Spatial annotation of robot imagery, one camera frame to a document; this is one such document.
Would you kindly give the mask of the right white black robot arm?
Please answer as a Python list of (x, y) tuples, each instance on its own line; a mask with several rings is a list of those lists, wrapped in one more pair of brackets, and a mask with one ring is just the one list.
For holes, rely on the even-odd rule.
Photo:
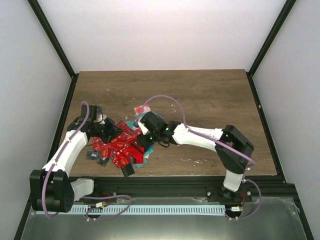
[(147, 112), (135, 123), (142, 134), (142, 144), (158, 143), (170, 145), (190, 145), (217, 153), (226, 169), (221, 194), (229, 202), (240, 196), (240, 186), (245, 172), (254, 165), (251, 160), (254, 145), (233, 125), (224, 128), (201, 128), (186, 125), (180, 121), (165, 122), (154, 112)]

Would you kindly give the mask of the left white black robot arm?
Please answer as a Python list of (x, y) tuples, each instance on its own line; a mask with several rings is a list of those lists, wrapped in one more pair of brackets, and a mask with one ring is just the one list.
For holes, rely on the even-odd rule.
[(90, 138), (109, 143), (124, 131), (110, 118), (97, 118), (98, 106), (81, 102), (81, 113), (68, 127), (65, 138), (41, 170), (29, 176), (30, 201), (33, 210), (42, 211), (49, 219), (71, 210), (75, 201), (86, 197), (97, 202), (102, 189), (89, 178), (70, 180), (71, 169)]

